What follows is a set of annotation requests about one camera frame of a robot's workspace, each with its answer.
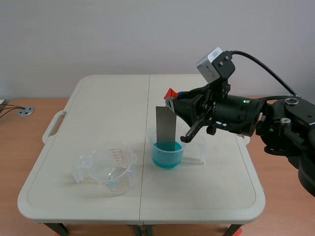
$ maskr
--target clear plastic measuring cup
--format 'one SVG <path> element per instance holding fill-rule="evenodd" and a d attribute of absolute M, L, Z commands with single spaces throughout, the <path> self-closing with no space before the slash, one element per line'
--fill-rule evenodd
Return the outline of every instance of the clear plastic measuring cup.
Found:
<path fill-rule="evenodd" d="M 88 169 L 93 179 L 103 183 L 113 194 L 120 195 L 134 184 L 134 164 L 137 159 L 137 155 L 122 144 L 107 143 L 91 155 L 76 158 L 72 174 L 79 183 L 84 179 L 83 169 Z"/>
<path fill-rule="evenodd" d="M 175 148 L 172 151 L 160 149 L 157 144 L 157 128 L 151 127 L 147 129 L 146 136 L 150 141 L 151 158 L 153 162 L 162 168 L 171 169 L 177 166 L 182 159 L 191 162 L 192 164 L 204 164 L 206 158 L 206 151 L 204 146 L 204 139 L 201 137 L 195 139 L 195 142 L 189 144 L 183 143 L 180 140 L 182 135 L 185 135 L 185 130 L 180 125 L 176 125 L 176 136 L 175 136 Z M 184 155 L 184 150 L 191 148 L 194 152 L 194 157 Z"/>

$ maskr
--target wooden floor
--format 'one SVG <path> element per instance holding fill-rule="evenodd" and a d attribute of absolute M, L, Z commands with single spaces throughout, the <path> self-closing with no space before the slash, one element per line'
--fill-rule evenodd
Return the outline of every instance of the wooden floor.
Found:
<path fill-rule="evenodd" d="M 11 104 L 33 105 L 35 113 L 20 118 L 12 111 L 0 119 L 0 236 L 54 236 L 42 224 L 24 218 L 17 197 L 43 144 L 42 134 L 66 99 L 15 100 Z M 248 150 L 266 194 L 263 214 L 243 227 L 242 236 L 315 235 L 315 198 L 300 185 L 297 171 L 285 157 L 263 152 L 263 143 L 253 136 Z M 221 236 L 225 225 L 158 225 L 155 236 Z M 125 225 L 67 225 L 71 236 L 132 236 Z"/>

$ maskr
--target robotic arm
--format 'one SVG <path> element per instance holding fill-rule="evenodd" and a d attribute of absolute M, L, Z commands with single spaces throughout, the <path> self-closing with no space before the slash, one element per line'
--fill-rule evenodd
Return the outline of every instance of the robotic arm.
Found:
<path fill-rule="evenodd" d="M 235 71 L 233 55 L 259 64 L 290 95 L 261 99 L 228 95 L 228 78 Z M 217 128 L 245 136 L 252 136 L 256 130 L 266 144 L 264 151 L 286 156 L 298 169 L 303 187 L 315 196 L 315 105 L 296 95 L 266 65 L 244 52 L 216 48 L 197 63 L 197 68 L 207 81 L 206 86 L 179 93 L 170 88 L 164 98 L 166 106 L 190 126 L 181 141 L 189 143 L 203 126 L 207 126 L 210 135 L 215 135 Z"/>

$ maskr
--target blue liquid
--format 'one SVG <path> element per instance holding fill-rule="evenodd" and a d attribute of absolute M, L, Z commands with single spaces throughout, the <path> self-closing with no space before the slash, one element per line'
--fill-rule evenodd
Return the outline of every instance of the blue liquid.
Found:
<path fill-rule="evenodd" d="M 177 166 L 183 157 L 182 146 L 175 142 L 175 148 L 170 146 L 164 146 L 159 148 L 152 148 L 152 160 L 153 162 L 164 169 L 171 169 Z"/>

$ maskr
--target white wall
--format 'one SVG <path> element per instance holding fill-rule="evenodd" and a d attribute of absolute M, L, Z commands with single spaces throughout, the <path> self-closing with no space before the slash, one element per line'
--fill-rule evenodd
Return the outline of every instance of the white wall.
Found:
<path fill-rule="evenodd" d="M 314 9 L 314 0 L 2 0 L 0 97 L 68 97 L 91 74 L 196 74 L 220 46 L 256 56 L 315 102 Z M 254 63 L 234 63 L 233 94 L 287 94 Z"/>

